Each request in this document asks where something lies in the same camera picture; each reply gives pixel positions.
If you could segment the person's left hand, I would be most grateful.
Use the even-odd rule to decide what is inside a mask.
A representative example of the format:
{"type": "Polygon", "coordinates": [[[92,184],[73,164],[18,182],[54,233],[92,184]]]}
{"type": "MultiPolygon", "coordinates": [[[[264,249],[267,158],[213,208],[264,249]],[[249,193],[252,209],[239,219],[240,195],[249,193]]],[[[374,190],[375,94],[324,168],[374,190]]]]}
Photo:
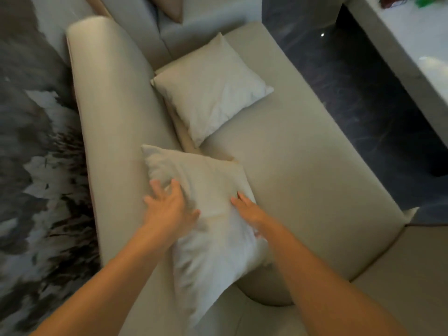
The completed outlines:
{"type": "Polygon", "coordinates": [[[150,180],[153,195],[146,196],[147,205],[144,222],[150,231],[166,248],[187,235],[192,227],[188,226],[188,213],[193,210],[188,206],[180,183],[171,179],[168,189],[161,186],[159,180],[150,180]]]}

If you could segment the person's right hand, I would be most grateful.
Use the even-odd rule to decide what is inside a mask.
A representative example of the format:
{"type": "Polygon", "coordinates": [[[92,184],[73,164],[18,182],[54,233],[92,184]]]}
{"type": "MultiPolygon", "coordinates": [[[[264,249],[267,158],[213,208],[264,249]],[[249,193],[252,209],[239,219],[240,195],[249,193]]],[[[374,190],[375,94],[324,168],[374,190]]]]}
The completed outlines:
{"type": "Polygon", "coordinates": [[[264,239],[270,244],[277,220],[268,215],[242,192],[237,192],[237,196],[231,198],[231,203],[243,220],[251,226],[255,237],[264,239]]]}

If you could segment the white square throw pillow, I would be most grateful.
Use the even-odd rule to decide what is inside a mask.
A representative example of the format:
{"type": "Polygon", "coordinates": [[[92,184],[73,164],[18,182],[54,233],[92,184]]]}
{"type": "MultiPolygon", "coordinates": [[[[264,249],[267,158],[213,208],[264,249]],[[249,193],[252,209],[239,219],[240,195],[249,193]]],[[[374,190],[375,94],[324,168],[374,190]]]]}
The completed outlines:
{"type": "Polygon", "coordinates": [[[195,327],[229,286],[267,258],[267,243],[231,203],[238,192],[255,198],[237,162],[150,145],[142,145],[142,152],[149,178],[168,192],[177,180],[187,208],[200,210],[197,223],[172,249],[176,299],[195,327]]]}
{"type": "Polygon", "coordinates": [[[242,109],[274,91],[222,33],[157,70],[150,83],[175,110],[194,148],[242,109]]]}

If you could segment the person's left forearm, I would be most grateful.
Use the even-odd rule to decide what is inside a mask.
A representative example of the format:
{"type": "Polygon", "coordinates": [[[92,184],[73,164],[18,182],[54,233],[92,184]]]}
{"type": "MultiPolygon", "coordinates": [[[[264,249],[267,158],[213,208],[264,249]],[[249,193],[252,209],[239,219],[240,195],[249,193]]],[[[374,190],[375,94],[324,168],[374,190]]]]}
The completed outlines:
{"type": "Polygon", "coordinates": [[[30,336],[118,336],[137,297],[178,235],[143,226],[124,248],[30,336]]]}

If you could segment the person's right forearm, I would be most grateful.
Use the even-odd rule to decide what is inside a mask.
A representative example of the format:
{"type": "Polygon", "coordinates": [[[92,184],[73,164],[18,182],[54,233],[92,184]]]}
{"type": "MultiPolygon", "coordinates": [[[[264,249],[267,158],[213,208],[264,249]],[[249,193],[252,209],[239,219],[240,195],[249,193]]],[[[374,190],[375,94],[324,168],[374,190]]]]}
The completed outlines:
{"type": "Polygon", "coordinates": [[[276,220],[255,224],[267,240],[310,336],[409,336],[381,305],[340,277],[276,220]]]}

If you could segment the beige leather sofa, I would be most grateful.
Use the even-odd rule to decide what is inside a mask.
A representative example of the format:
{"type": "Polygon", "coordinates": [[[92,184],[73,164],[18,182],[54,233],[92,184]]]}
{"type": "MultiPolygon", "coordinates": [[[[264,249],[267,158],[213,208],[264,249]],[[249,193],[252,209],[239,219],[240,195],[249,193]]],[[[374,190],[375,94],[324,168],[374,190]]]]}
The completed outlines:
{"type": "Polygon", "coordinates": [[[274,93],[203,143],[236,158],[255,201],[340,275],[383,304],[412,336],[448,336],[448,226],[406,226],[402,211],[261,23],[262,0],[185,0],[177,24],[146,0],[93,0],[98,13],[65,36],[87,158],[101,260],[143,213],[141,145],[181,151],[160,67],[221,32],[274,93]]]}

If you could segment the grey and white hide rug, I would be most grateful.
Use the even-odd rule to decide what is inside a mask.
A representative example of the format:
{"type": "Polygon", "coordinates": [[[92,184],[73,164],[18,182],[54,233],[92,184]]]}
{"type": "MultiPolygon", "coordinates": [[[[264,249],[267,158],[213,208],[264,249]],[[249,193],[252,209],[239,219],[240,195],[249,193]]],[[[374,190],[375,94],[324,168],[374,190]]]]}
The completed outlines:
{"type": "Polygon", "coordinates": [[[0,0],[0,336],[28,336],[100,268],[65,31],[86,0],[0,0]]]}

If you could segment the tan throw pillow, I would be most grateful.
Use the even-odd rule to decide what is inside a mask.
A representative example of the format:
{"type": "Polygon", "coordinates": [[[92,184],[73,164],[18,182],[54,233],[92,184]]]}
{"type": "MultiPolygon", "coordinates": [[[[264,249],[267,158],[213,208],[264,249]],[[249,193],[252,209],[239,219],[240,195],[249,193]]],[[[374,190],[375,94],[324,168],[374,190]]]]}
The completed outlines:
{"type": "Polygon", "coordinates": [[[181,24],[183,21],[184,0],[150,0],[170,20],[181,24]]]}

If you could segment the white low table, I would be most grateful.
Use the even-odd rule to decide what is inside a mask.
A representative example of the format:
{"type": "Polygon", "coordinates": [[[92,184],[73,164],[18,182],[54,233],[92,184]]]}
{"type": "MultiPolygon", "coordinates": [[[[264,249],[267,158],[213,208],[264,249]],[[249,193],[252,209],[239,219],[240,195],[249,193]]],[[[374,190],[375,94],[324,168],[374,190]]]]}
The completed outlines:
{"type": "Polygon", "coordinates": [[[389,9],[379,0],[341,1],[448,147],[448,0],[389,9]]]}

